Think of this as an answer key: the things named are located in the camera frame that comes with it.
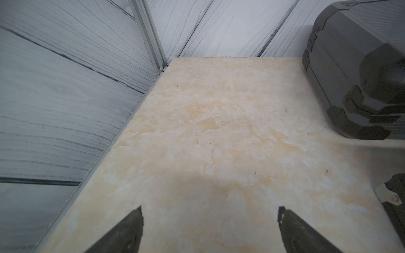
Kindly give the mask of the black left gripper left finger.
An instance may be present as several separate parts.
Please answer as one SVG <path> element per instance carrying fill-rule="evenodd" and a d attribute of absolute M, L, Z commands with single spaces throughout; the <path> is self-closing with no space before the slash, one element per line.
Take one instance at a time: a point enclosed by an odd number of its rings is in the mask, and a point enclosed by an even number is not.
<path fill-rule="evenodd" d="M 143 235 L 143 225 L 142 207 L 139 206 L 119 221 L 85 252 L 137 253 Z"/>

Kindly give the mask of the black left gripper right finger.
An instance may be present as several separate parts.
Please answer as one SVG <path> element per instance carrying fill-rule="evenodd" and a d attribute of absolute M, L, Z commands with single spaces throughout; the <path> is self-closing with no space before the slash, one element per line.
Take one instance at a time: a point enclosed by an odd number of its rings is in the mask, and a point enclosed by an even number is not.
<path fill-rule="evenodd" d="M 278 208 L 277 222 L 287 253 L 341 253 L 295 212 Z"/>

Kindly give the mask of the black poker case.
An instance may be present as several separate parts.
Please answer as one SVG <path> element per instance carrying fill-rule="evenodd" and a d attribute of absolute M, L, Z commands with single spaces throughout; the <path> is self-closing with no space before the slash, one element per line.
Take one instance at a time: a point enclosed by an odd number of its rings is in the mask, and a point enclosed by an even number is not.
<path fill-rule="evenodd" d="M 396 174 L 374 189 L 403 246 L 405 245 L 405 174 Z"/>
<path fill-rule="evenodd" d="M 336 132 L 404 139 L 404 1 L 330 4 L 314 22 L 302 63 Z"/>

